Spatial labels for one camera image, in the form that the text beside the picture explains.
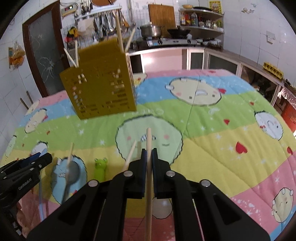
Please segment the person's left hand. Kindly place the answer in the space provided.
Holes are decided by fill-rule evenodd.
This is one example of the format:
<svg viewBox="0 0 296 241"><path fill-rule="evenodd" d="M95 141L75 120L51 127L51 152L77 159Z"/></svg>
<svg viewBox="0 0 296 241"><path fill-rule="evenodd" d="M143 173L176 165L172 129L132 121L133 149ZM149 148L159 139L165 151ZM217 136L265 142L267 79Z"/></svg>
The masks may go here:
<svg viewBox="0 0 296 241"><path fill-rule="evenodd" d="M17 220L18 224L22 227L22 235L25 238L27 238L28 234L31 231L31 228L30 228L29 223L26 220L26 217L22 211L22 207L19 202L16 204L16 209L17 209L16 220Z"/></svg>

